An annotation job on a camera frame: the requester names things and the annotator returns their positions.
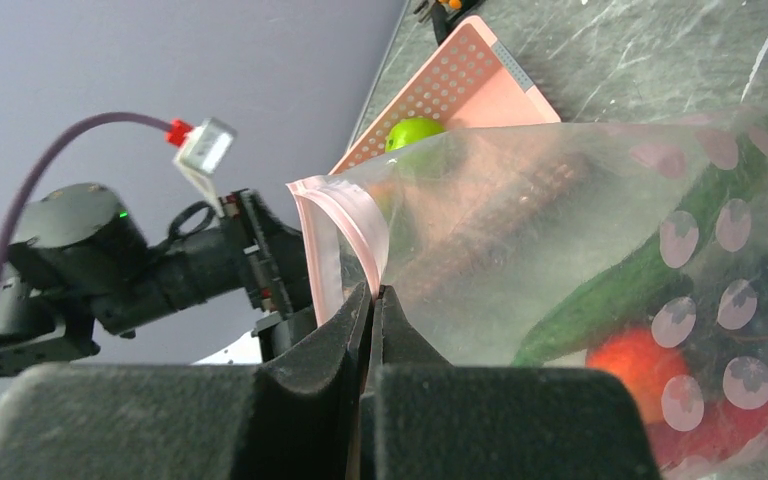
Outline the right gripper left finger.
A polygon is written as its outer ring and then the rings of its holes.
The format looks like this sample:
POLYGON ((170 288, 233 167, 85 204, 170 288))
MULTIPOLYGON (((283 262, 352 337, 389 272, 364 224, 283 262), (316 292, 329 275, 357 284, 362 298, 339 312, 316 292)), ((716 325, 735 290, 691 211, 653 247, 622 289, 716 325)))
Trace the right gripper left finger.
POLYGON ((260 365, 73 365, 0 402, 0 479, 356 479, 373 296, 260 365))

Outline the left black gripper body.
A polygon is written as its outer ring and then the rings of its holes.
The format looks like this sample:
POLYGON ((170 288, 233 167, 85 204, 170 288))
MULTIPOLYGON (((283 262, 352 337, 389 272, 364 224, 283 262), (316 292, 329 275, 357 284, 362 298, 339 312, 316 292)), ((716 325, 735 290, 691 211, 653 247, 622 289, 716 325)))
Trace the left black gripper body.
POLYGON ((264 316, 246 336, 270 361, 315 329, 299 230, 255 190, 234 191, 215 209, 197 201, 178 214, 178 309, 242 290, 264 316))

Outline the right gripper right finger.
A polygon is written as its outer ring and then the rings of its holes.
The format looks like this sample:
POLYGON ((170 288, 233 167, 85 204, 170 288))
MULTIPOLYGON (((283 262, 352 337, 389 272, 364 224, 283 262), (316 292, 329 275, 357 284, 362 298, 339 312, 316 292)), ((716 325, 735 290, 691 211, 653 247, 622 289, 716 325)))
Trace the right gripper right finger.
POLYGON ((376 294, 360 400, 364 479, 656 479, 621 382, 569 367, 457 367, 376 294))

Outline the green lime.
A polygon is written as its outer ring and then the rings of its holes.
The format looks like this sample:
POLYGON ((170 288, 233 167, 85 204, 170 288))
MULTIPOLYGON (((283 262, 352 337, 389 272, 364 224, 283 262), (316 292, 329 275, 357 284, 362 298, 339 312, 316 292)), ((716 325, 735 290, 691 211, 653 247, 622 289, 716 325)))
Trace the green lime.
POLYGON ((434 119, 406 118, 395 124, 388 132, 385 139, 385 151, 398 150, 445 131, 446 128, 434 119))

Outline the pink plastic basket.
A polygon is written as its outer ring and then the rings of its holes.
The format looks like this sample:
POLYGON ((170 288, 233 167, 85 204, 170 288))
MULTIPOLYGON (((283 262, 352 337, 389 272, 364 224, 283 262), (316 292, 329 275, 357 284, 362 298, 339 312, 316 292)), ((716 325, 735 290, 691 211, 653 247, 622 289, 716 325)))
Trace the pink plastic basket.
POLYGON ((339 173, 381 155, 407 118, 446 129, 557 123, 554 107, 478 16, 464 20, 359 135, 334 167, 339 173))

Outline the red chili pepper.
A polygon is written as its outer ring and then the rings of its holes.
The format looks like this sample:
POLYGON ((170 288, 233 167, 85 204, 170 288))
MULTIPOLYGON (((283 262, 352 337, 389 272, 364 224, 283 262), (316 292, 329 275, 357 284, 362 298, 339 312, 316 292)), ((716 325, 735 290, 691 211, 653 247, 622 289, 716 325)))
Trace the red chili pepper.
POLYGON ((701 423, 687 432, 665 422, 646 427, 656 462, 672 473, 688 460, 718 466, 728 460, 749 461, 768 453, 768 401, 744 410, 723 399, 705 406, 701 423))

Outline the clear zip top bag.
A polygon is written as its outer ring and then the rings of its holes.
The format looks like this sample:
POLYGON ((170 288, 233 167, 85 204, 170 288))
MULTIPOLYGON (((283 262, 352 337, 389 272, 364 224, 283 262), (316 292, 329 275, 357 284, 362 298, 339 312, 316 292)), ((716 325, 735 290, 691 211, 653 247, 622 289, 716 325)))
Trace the clear zip top bag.
MULTIPOLYGON (((290 185, 319 319, 357 284, 390 285, 411 323, 450 360, 512 364, 523 338, 571 292, 654 233, 666 265, 692 286, 616 324, 604 337, 538 366, 586 367, 611 336, 648 327, 683 356, 696 307, 726 270, 768 254, 768 175, 750 201, 729 199, 696 254, 694 218, 677 206, 703 171, 730 171, 755 147, 768 159, 768 116, 737 109, 655 124, 550 123, 449 130, 339 173, 290 185)), ((664 421, 687 432, 705 406, 753 410, 729 362, 722 397, 706 399, 689 369, 664 388, 664 421)))

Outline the dark grape bunch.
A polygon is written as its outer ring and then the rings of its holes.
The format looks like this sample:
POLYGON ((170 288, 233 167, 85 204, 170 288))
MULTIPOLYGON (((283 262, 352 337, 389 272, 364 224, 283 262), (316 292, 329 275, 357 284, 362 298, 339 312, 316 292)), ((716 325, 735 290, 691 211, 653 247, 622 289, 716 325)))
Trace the dark grape bunch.
MULTIPOLYGON (((683 343, 687 364, 708 400, 724 395, 723 376, 732 360, 751 357, 768 368, 768 254, 726 273, 698 301, 695 325, 683 343)), ((738 362, 749 390, 768 380, 768 374, 747 366, 738 362)))

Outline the green cucumber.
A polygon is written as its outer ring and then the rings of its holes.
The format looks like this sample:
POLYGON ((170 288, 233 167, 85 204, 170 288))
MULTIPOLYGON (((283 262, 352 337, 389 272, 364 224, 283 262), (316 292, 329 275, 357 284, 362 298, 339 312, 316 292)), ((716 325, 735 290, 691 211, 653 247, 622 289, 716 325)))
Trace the green cucumber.
MULTIPOLYGON (((712 241, 726 201, 752 200, 767 175, 768 159, 755 147, 741 153, 730 171, 711 165, 700 174, 677 206, 698 226, 692 254, 712 241)), ((578 286, 525 335, 512 364, 538 366, 580 350, 589 339, 606 336, 616 324, 644 311, 655 297, 690 288, 690 278, 666 265, 660 247, 660 234, 654 233, 622 261, 578 286)))

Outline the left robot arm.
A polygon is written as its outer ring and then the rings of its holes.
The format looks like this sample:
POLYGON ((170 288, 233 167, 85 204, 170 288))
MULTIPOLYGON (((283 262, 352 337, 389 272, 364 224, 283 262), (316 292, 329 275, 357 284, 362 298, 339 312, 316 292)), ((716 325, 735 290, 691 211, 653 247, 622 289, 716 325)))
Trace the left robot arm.
POLYGON ((117 193, 80 183, 28 204, 0 280, 0 377, 96 355, 93 331, 150 322, 241 290, 282 319, 311 308, 301 233, 254 190, 198 201, 150 245, 117 193))

